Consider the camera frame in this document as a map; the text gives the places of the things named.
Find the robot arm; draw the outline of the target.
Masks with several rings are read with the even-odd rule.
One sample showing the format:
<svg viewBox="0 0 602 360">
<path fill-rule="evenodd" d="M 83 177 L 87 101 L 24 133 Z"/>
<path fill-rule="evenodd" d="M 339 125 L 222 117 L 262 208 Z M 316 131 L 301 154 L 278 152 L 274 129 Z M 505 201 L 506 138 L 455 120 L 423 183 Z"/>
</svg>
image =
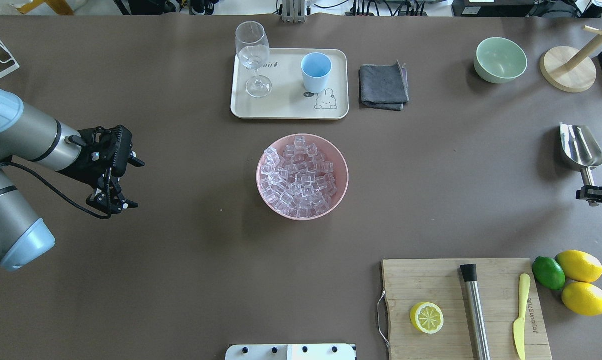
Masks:
<svg viewBox="0 0 602 360">
<path fill-rule="evenodd" d="M 119 185 L 127 166 L 142 167 L 132 149 L 132 133 L 124 126 L 75 130 L 0 89 L 0 267 L 16 271 L 54 247 L 55 239 L 43 219 L 6 175 L 13 157 L 47 167 L 91 187 L 81 206 L 49 187 L 71 206 L 106 220 L 138 204 L 125 198 Z"/>
</svg>

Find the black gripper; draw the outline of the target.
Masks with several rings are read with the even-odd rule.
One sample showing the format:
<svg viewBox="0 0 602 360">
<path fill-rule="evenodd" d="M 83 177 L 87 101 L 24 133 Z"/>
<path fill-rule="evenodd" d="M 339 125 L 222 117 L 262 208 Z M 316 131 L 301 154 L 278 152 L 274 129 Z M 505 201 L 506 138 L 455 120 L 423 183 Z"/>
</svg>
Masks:
<svg viewBox="0 0 602 360">
<path fill-rule="evenodd" d="M 109 170 L 112 178 L 121 178 L 128 164 L 134 167 L 145 166 L 132 150 L 130 130 L 122 125 L 111 129 L 99 126 L 80 130 L 78 135 L 69 136 L 65 142 L 79 146 L 80 152 L 70 166 L 58 173 L 95 189 L 86 199 L 89 207 L 106 215 L 111 215 L 112 211 L 139 207 L 138 203 L 123 196 L 118 181 L 111 181 L 111 187 L 97 188 L 99 179 Z"/>
</svg>

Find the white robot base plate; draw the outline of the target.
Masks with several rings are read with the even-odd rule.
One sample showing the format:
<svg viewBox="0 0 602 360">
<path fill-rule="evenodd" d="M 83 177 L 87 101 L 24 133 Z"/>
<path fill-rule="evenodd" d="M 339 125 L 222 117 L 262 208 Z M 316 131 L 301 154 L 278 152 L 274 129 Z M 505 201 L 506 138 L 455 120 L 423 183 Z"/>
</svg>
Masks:
<svg viewBox="0 0 602 360">
<path fill-rule="evenodd" d="M 356 360 L 354 344 L 235 344 L 228 347 L 226 360 Z"/>
</svg>

